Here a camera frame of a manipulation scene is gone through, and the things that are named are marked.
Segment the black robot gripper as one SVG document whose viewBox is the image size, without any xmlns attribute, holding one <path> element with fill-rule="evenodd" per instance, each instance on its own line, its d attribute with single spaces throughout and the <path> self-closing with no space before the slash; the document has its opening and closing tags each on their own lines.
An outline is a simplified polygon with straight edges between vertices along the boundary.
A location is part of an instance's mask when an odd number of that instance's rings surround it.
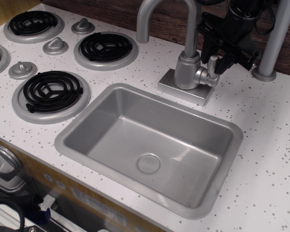
<svg viewBox="0 0 290 232">
<path fill-rule="evenodd" d="M 215 74 L 223 74 L 233 64 L 251 70 L 260 57 L 260 51 L 251 39 L 251 32 L 260 11 L 245 11 L 240 7 L 229 7 L 225 18 L 203 12 L 198 32 L 204 36 L 201 61 L 206 64 L 219 50 L 224 56 L 215 67 Z"/>
</svg>

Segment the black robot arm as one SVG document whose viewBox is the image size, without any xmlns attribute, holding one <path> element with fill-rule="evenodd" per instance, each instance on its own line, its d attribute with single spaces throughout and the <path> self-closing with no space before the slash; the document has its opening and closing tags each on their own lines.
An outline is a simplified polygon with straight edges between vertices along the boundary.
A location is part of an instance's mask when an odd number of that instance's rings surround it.
<svg viewBox="0 0 290 232">
<path fill-rule="evenodd" d="M 273 31 L 276 17 L 272 5 L 277 3 L 276 0 L 231 0 L 224 18 L 203 12 L 197 26 L 204 36 L 202 62 L 208 64 L 214 74 L 223 74 L 236 63 L 250 70 L 261 57 L 251 32 L 266 35 Z M 264 11 L 268 12 L 272 27 L 259 31 L 257 21 Z"/>
</svg>

